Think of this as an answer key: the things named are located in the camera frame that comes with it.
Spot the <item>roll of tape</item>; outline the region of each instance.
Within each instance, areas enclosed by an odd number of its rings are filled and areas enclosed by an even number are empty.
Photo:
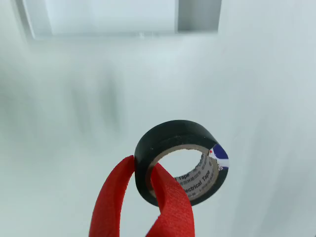
[[[212,134],[196,122],[173,120],[149,130],[135,149],[136,186],[147,202],[158,206],[150,179],[153,167],[165,155],[181,149],[202,152],[193,170],[175,177],[188,195],[191,205],[208,199],[224,183],[229,160]]]

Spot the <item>tape roll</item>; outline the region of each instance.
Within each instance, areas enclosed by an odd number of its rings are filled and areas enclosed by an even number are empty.
[[[196,122],[173,120],[149,130],[135,149],[136,186],[147,202],[158,206],[150,180],[153,167],[165,155],[181,149],[202,152],[194,169],[175,177],[187,193],[191,205],[208,199],[224,183],[229,160],[212,134]]]

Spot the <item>white panel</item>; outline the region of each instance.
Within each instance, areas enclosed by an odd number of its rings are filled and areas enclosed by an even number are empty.
[[[121,33],[175,30],[175,0],[45,0],[52,32]]]

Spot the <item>black electrical tape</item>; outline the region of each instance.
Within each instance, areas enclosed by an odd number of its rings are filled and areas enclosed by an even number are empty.
[[[150,182],[154,165],[165,155],[181,149],[202,152],[201,160],[193,170],[175,177],[187,193],[191,205],[208,199],[224,183],[229,167],[228,157],[215,138],[196,122],[173,120],[149,130],[136,146],[136,186],[147,202],[158,206]]]

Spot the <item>label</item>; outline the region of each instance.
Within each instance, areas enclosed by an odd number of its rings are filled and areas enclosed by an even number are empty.
[[[202,154],[197,166],[189,173],[175,177],[189,199],[194,199],[199,193],[204,193],[214,184],[214,165],[211,157]]]

